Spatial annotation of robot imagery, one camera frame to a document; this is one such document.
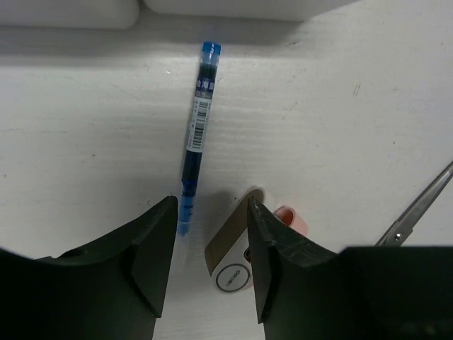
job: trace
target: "pen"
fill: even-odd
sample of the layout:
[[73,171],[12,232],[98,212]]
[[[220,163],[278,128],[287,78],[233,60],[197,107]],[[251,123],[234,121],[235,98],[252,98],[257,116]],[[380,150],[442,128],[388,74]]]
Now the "pen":
[[173,265],[176,266],[177,271],[182,271],[187,256],[193,202],[197,192],[220,50],[220,45],[215,42],[203,43],[181,179],[183,193],[179,202],[178,225],[173,251]]

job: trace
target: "white container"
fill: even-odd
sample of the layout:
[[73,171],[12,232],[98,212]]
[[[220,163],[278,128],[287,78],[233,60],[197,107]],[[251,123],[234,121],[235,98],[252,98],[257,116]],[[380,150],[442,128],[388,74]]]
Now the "white container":
[[145,0],[159,13],[303,21],[357,0]]
[[138,0],[0,0],[0,25],[128,28]]

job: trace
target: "scissor blade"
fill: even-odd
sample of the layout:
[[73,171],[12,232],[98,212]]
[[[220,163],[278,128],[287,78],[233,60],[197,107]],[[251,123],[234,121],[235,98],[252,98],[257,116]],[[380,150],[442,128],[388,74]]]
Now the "scissor blade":
[[453,162],[435,178],[435,180],[412,202],[411,205],[409,205],[409,208],[407,208],[399,219],[390,226],[376,245],[401,246],[412,233],[414,226],[426,213],[426,210],[428,210],[442,190],[444,190],[452,177]]

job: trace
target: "pen cap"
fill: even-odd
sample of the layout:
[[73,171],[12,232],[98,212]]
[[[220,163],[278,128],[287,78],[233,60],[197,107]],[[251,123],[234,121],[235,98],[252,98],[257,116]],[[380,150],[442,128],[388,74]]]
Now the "pen cap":
[[219,64],[220,51],[222,47],[220,44],[211,41],[205,41],[202,47],[201,63],[217,66]]

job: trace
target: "table surface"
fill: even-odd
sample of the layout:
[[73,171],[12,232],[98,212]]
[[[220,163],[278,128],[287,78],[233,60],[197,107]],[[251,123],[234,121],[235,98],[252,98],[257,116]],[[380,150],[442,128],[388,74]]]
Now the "table surface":
[[[155,339],[263,339],[203,249],[251,186],[340,251],[374,244],[453,158],[453,3],[364,0],[306,23],[158,16],[0,28],[0,246],[58,256],[179,194],[200,43],[223,43],[183,277]],[[453,186],[406,244],[452,244]]]

